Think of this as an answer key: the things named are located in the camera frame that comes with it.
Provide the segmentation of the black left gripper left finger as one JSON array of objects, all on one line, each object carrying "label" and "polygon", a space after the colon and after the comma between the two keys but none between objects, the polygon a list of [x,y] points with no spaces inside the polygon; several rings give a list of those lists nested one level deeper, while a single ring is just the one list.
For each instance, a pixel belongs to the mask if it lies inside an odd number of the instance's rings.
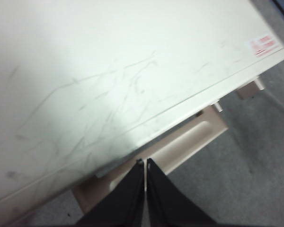
[{"label": "black left gripper left finger", "polygon": [[78,227],[140,227],[144,207],[144,161],[139,159],[116,188],[77,223]]}]

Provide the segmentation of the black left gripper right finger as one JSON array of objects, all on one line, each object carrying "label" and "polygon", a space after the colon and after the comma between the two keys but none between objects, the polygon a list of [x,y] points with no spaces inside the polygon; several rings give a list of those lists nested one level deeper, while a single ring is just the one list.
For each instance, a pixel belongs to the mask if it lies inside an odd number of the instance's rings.
[{"label": "black left gripper right finger", "polygon": [[214,227],[218,223],[188,199],[147,159],[147,203],[152,227]]}]

